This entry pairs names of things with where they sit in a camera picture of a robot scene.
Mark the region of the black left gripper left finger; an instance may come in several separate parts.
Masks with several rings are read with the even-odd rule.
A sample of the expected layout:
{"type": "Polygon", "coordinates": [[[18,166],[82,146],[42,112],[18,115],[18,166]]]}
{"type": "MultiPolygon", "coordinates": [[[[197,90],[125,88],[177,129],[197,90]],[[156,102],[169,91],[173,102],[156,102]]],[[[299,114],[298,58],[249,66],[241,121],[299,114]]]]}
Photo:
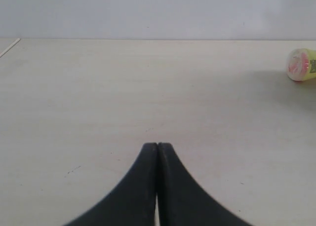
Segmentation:
{"type": "Polygon", "coordinates": [[[154,226],[158,145],[146,143],[123,179],[69,226],[154,226]]]}

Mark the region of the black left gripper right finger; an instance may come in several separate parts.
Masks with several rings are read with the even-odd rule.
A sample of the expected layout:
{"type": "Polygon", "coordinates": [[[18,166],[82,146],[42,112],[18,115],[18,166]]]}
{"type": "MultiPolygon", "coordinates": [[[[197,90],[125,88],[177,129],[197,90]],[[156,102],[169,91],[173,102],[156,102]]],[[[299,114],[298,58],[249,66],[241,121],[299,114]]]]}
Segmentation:
{"type": "Polygon", "coordinates": [[[162,226],[248,226],[190,175],[170,143],[158,144],[157,196],[162,226]]]}

